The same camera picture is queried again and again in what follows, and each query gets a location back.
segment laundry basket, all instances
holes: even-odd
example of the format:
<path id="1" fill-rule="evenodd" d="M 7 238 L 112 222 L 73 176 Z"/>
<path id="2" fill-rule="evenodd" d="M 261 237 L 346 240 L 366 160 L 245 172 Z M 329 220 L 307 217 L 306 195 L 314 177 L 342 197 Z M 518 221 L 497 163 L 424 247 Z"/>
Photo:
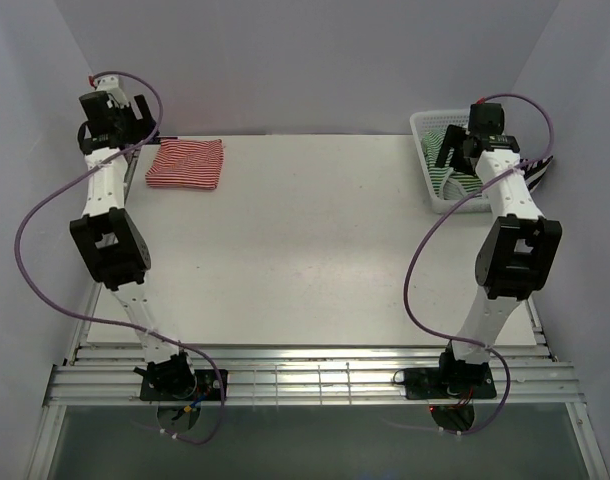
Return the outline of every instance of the laundry basket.
<path id="1" fill-rule="evenodd" d="M 423 155 L 421 147 L 421 139 L 427 132 L 437 129 L 446 129 L 448 125 L 466 125 L 469 120 L 469 109 L 463 110 L 432 110 L 429 112 L 418 112 L 412 115 L 409 123 L 412 126 L 412 134 L 414 135 L 414 144 L 418 152 L 418 159 L 421 162 L 425 184 L 429 192 L 429 198 L 432 204 L 432 210 L 436 213 L 445 213 L 457 200 L 443 200 L 434 192 L 432 181 L 427 170 L 427 161 Z M 489 212 L 490 206 L 487 198 L 473 198 L 461 208 L 456 210 L 456 213 L 467 212 Z"/>

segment white table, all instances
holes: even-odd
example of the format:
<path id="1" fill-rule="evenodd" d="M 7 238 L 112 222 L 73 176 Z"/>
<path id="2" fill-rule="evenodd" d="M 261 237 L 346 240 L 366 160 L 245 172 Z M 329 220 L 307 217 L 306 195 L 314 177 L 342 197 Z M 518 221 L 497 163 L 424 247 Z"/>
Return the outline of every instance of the white table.
<path id="1" fill-rule="evenodd" d="M 149 300 L 163 333 L 201 345 L 445 343 L 416 328 L 402 305 L 409 260 L 437 219 L 412 137 L 221 138 L 216 191 L 148 188 L 157 147 L 143 150 L 134 176 L 127 208 L 150 248 Z M 460 328 L 491 223 L 490 214 L 457 215 L 430 241 L 411 288 L 426 325 Z M 127 321 L 106 291 L 95 313 Z M 93 325 L 88 342 L 137 339 Z M 524 306 L 498 344 L 535 344 Z"/>

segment glass panel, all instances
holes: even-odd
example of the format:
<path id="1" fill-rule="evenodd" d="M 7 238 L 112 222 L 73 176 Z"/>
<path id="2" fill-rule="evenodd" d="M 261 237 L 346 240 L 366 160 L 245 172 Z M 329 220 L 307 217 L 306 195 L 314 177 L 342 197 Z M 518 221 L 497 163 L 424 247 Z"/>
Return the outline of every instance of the glass panel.
<path id="1" fill-rule="evenodd" d="M 493 405 L 477 406 L 479 418 Z M 203 408 L 201 436 L 215 408 Z M 69 407 L 52 480 L 585 479 L 565 405 L 508 405 L 492 426 L 456 438 L 390 427 L 433 426 L 427 407 L 230 407 L 221 431 L 194 447 L 156 426 L 154 407 Z"/>

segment folded striped cloth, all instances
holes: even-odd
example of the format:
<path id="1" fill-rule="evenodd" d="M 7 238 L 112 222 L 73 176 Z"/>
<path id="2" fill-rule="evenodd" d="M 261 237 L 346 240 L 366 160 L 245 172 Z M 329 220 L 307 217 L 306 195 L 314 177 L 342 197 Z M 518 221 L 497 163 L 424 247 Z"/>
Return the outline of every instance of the folded striped cloth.
<path id="1" fill-rule="evenodd" d="M 164 138 L 145 174 L 150 187 L 214 190 L 223 168 L 223 142 Z"/>

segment white robotic arm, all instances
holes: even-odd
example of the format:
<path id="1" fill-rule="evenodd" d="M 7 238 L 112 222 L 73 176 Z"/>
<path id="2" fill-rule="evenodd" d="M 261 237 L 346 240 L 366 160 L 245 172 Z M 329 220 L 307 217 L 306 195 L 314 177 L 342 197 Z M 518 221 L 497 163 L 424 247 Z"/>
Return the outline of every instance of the white robotic arm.
<path id="1" fill-rule="evenodd" d="M 92 169 L 102 163 L 110 155 L 118 153 L 117 148 L 99 148 L 85 156 L 87 167 Z M 83 210 L 83 217 L 102 219 L 110 210 L 122 210 L 125 208 L 124 180 L 127 172 L 127 160 L 122 155 L 103 165 L 94 173 L 87 185 L 87 203 Z M 144 275 L 142 283 L 131 281 L 110 288 L 112 295 L 116 297 L 127 316 L 134 325 L 145 327 L 147 330 L 158 332 L 159 323 L 151 312 L 147 298 L 147 274 Z M 169 331 L 168 336 L 176 337 L 176 332 Z M 143 346 L 145 360 L 147 362 L 163 362 L 174 354 L 178 354 L 178 347 L 162 342 L 161 340 L 136 331 Z"/>
<path id="2" fill-rule="evenodd" d="M 560 238 L 559 222 L 547 220 L 536 207 L 519 166 L 519 147 L 504 135 L 504 112 L 499 104 L 475 104 L 470 108 L 467 130 L 450 125 L 436 161 L 455 170 L 477 175 L 488 183 L 487 197 L 494 225 L 477 257 L 478 290 L 465 322 L 441 354 L 438 368 L 405 369 L 406 396 L 410 399 L 494 398 L 496 390 L 489 369 L 491 347 L 511 313 L 545 285 Z"/>
<path id="3" fill-rule="evenodd" d="M 103 163 L 155 128 L 144 97 L 134 100 L 141 119 L 136 118 L 115 76 L 101 78 L 94 92 L 80 97 L 88 120 L 79 129 L 79 146 L 88 169 L 100 168 L 89 178 L 83 215 L 70 222 L 70 232 L 92 278 L 112 292 L 130 322 L 147 332 L 159 332 L 160 324 L 147 298 L 149 250 L 125 210 L 127 160 L 118 156 Z M 85 138 L 86 130 L 90 138 Z M 147 370 L 136 368 L 136 373 L 159 392 L 182 397 L 193 391 L 196 379 L 187 354 L 143 331 L 136 333 L 148 362 Z M 176 332 L 169 330 L 169 322 L 165 334 L 177 338 Z"/>
<path id="4" fill-rule="evenodd" d="M 483 183 L 487 183 L 508 168 L 517 167 L 519 163 L 520 155 L 511 150 L 483 152 L 476 164 L 476 175 Z M 487 190 L 487 198 L 494 218 L 514 215 L 520 219 L 536 221 L 543 216 L 532 200 L 522 172 L 517 170 L 491 186 Z M 517 248 L 528 249 L 524 243 L 518 244 Z M 516 297 L 489 298 L 486 288 L 479 285 L 465 323 L 456 336 L 494 345 L 507 319 L 520 303 Z M 471 364 L 489 362 L 489 352 L 471 343 L 455 341 L 452 348 L 456 360 Z"/>

